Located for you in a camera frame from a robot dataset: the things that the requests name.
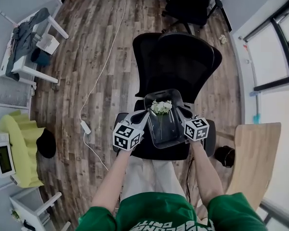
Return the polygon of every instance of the person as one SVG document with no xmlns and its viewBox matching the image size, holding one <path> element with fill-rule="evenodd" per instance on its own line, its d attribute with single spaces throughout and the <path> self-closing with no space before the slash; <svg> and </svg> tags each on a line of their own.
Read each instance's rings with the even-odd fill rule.
<svg viewBox="0 0 289 231">
<path fill-rule="evenodd" d="M 207 225 L 197 221 L 186 200 L 172 162 L 152 160 L 155 190 L 143 175 L 143 161 L 121 150 L 92 200 L 79 219 L 77 231 L 265 231 L 262 220 L 242 193 L 225 195 L 222 183 L 202 144 L 190 141 Z M 123 184 L 121 202 L 112 215 Z"/>
</svg>

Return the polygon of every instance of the wooden floor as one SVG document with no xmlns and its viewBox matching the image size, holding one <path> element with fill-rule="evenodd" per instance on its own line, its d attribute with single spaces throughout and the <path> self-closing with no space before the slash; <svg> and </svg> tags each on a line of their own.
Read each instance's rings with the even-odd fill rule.
<svg viewBox="0 0 289 231">
<path fill-rule="evenodd" d="M 132 40 L 145 32 L 160 32 L 174 19 L 161 17 L 165 0 L 127 0 L 126 13 L 114 44 L 109 62 L 97 88 L 90 96 L 81 117 L 91 127 L 86 141 L 109 167 L 116 154 L 112 151 L 112 129 L 117 113 L 132 111 L 139 88 L 138 70 L 132 50 Z M 90 201 L 106 174 L 98 158 L 82 142 L 79 111 L 92 89 L 107 58 L 110 45 L 121 20 L 124 0 L 66 0 L 56 21 L 70 35 L 68 40 L 56 38 L 60 46 L 52 64 L 43 72 L 59 79 L 59 84 L 38 80 L 32 103 L 32 118 L 40 127 L 55 134 L 57 154 L 52 159 L 38 155 L 38 172 L 45 186 L 42 196 L 47 199 L 57 191 L 62 197 L 53 208 L 55 225 L 63 226 L 70 220 L 77 226 L 78 217 L 90 207 Z M 184 31 L 182 26 L 174 30 Z M 216 11 L 200 33 L 209 44 L 223 55 L 220 67 L 209 78 L 195 102 L 200 116 L 215 121 L 219 136 L 217 146 L 234 146 L 230 140 L 240 124 L 240 96 L 238 74 L 231 42 L 219 43 L 219 36 L 227 33 L 226 23 Z M 185 190 L 188 162 L 174 162 L 175 172 Z M 226 189 L 231 169 L 214 159 Z M 199 200 L 195 170 L 189 178 L 192 204 Z M 202 206 L 196 209 L 200 217 L 206 215 Z"/>
</svg>

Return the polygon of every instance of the black tray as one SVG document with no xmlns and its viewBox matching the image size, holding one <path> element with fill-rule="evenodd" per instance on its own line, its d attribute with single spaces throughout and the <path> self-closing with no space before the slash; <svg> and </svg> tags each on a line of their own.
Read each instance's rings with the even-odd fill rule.
<svg viewBox="0 0 289 231">
<path fill-rule="evenodd" d="M 162 117 L 162 128 L 158 116 L 151 110 L 152 102 L 156 100 L 167 101 L 171 100 L 172 108 L 168 114 Z M 158 149 L 165 149 L 180 143 L 185 142 L 184 128 L 182 127 L 177 106 L 184 106 L 181 95 L 176 89 L 169 89 L 150 93 L 144 97 L 145 108 L 149 111 L 148 126 L 151 133 L 151 138 L 154 146 Z"/>
</svg>

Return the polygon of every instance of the black cable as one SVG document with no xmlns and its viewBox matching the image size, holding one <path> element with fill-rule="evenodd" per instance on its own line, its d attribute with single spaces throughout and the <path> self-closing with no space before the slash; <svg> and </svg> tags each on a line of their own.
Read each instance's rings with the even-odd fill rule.
<svg viewBox="0 0 289 231">
<path fill-rule="evenodd" d="M 189 187 L 188 187 L 188 178 L 189 178 L 189 174 L 191 172 L 191 168 L 192 168 L 192 164 L 193 164 L 194 158 L 192 158 L 192 160 L 189 161 L 189 165 L 188 165 L 188 172 L 187 172 L 187 176 L 186 176 L 186 193 L 189 199 L 189 203 L 191 203 L 191 193 L 189 191 Z"/>
</svg>

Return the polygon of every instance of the green shirt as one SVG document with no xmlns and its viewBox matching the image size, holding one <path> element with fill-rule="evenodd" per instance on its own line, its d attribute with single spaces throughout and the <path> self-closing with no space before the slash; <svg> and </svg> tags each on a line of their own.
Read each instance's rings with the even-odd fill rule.
<svg viewBox="0 0 289 231">
<path fill-rule="evenodd" d="M 103 207 L 91 207 L 77 231 L 266 231 L 242 193 L 212 199 L 208 225 L 197 223 L 191 204 L 181 195 L 145 192 L 124 199 L 116 218 Z"/>
</svg>

